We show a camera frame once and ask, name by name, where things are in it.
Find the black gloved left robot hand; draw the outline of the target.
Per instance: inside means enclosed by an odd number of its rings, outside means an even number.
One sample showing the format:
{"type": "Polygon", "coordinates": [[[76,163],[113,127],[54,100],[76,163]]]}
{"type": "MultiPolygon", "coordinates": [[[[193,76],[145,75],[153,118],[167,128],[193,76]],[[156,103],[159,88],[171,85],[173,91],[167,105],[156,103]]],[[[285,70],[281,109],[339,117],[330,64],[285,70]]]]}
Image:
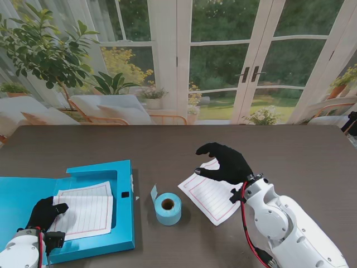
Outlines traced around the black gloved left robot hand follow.
{"type": "Polygon", "coordinates": [[[25,229],[39,229],[47,232],[56,217],[69,209],[66,203],[53,205],[53,202],[54,196],[39,200],[32,210],[25,229]]]}

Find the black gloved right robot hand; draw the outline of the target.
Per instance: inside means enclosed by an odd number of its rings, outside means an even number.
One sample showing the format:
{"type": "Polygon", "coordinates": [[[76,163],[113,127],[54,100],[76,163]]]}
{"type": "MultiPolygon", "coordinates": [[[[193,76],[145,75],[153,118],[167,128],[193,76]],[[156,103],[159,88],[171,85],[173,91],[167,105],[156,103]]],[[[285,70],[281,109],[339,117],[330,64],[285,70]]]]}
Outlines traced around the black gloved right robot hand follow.
{"type": "Polygon", "coordinates": [[[231,185],[237,185],[248,180],[253,172],[243,155],[225,145],[217,142],[206,143],[196,150],[197,155],[208,154],[216,158],[219,164],[217,170],[208,170],[203,167],[195,169],[197,175],[215,181],[225,181],[231,185]]]}

